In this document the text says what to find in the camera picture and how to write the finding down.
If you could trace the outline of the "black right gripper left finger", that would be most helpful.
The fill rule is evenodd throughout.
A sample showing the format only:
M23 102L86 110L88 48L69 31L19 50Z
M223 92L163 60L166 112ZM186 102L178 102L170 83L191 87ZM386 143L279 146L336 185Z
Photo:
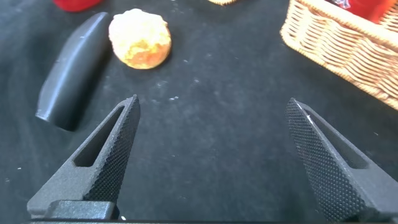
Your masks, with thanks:
M118 103L28 201L32 217L56 201L117 202L140 116L136 95Z

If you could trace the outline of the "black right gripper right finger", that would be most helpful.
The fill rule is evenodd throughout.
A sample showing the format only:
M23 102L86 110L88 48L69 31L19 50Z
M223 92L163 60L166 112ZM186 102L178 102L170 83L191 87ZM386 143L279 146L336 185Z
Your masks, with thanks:
M285 117L329 222L397 221L397 181L306 104L290 99Z

